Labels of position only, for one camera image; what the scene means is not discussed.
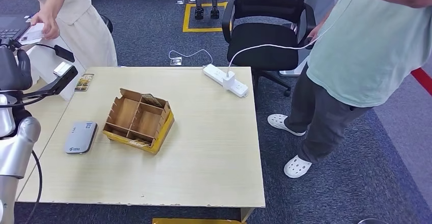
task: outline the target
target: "white crocs shoe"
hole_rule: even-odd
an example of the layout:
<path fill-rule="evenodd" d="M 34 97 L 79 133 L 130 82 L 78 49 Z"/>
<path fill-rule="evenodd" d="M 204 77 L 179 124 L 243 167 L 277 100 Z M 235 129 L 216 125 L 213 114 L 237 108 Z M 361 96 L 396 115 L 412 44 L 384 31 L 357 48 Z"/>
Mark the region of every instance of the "white crocs shoe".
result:
<path fill-rule="evenodd" d="M 306 132 L 295 132 L 295 131 L 291 131 L 290 129 L 288 129 L 285 126 L 285 123 L 283 123 L 285 121 L 285 119 L 288 116 L 285 115 L 280 115 L 280 114 L 274 114 L 274 115 L 269 115 L 267 117 L 267 121 L 268 123 L 278 129 L 282 129 L 285 131 L 288 131 L 289 133 L 293 134 L 294 136 L 303 136 Z"/>
<path fill-rule="evenodd" d="M 284 167 L 284 173 L 290 178 L 299 178 L 308 172 L 311 162 L 302 160 L 296 155 Z"/>

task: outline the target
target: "red floor stripe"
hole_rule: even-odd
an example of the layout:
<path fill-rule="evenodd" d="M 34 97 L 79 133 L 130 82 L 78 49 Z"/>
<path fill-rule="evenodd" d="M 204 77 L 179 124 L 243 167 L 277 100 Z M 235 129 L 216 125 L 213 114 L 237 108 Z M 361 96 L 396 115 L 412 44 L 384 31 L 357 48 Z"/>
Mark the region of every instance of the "red floor stripe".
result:
<path fill-rule="evenodd" d="M 413 70 L 411 74 L 432 95 L 432 78 L 422 68 Z"/>

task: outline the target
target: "cardboard box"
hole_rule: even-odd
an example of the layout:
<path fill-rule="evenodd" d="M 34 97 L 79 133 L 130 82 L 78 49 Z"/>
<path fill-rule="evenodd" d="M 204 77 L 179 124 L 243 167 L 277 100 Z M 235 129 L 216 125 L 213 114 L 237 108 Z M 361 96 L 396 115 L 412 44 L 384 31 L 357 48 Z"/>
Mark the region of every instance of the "cardboard box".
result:
<path fill-rule="evenodd" d="M 103 133 L 111 140 L 157 154 L 174 123 L 169 102 L 126 89 L 120 93 L 122 97 L 114 100 Z"/>

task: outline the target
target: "light wooden tabletop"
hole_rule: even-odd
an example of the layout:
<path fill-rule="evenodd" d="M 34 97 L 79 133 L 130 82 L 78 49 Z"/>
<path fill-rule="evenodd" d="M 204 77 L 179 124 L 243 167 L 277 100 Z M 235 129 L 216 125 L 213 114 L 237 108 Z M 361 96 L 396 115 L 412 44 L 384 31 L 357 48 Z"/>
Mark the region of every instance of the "light wooden tabletop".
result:
<path fill-rule="evenodd" d="M 37 84 L 32 86 L 32 88 L 30 88 L 25 93 L 37 91 L 40 88 L 44 87 L 45 85 L 46 83 L 44 81 L 39 80 Z M 54 129 L 59 123 L 60 118 L 62 117 L 63 112 L 66 110 L 68 103 L 69 101 L 65 101 L 60 96 L 50 96 L 50 97 L 46 97 L 42 101 L 39 101 L 37 103 L 25 107 L 25 109 L 27 109 L 32 114 L 33 117 L 38 119 L 39 123 L 41 124 L 41 134 L 39 136 L 39 140 L 33 146 L 33 150 L 35 151 L 38 158 L 40 158 L 43 149 L 45 148 L 46 144 L 51 138 L 51 135 L 54 133 Z M 17 198 L 21 193 L 22 189 L 24 188 L 24 185 L 27 179 L 29 178 L 30 174 L 32 173 L 33 169 L 37 171 L 35 166 L 36 166 L 36 162 L 33 156 L 30 156 L 30 161 L 29 164 L 27 165 L 25 176 L 23 179 L 19 180 L 18 182 L 18 189 L 16 192 Z"/>
<path fill-rule="evenodd" d="M 249 67 L 233 68 L 252 88 Z M 264 207 L 252 89 L 238 98 L 202 68 L 91 68 L 86 92 L 68 105 L 42 157 L 42 202 L 157 206 Z M 170 102 L 175 122 L 155 156 L 112 142 L 101 132 L 120 88 Z M 76 121 L 99 125 L 92 149 L 68 155 L 63 145 Z M 34 171 L 18 200 L 33 202 Z"/>

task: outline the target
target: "robotic arm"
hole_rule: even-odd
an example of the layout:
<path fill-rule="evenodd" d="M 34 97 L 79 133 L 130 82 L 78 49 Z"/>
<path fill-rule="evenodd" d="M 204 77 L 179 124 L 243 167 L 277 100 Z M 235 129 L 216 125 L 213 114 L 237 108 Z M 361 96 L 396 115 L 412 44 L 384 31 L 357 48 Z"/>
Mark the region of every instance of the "robotic arm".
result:
<path fill-rule="evenodd" d="M 14 223 L 18 180 L 25 175 L 40 135 L 40 123 L 25 106 L 58 95 L 78 74 L 63 62 L 54 70 L 55 81 L 24 94 L 32 86 L 32 76 L 30 59 L 20 47 L 14 40 L 0 39 L 0 224 Z M 17 49 L 18 64 L 13 53 Z"/>

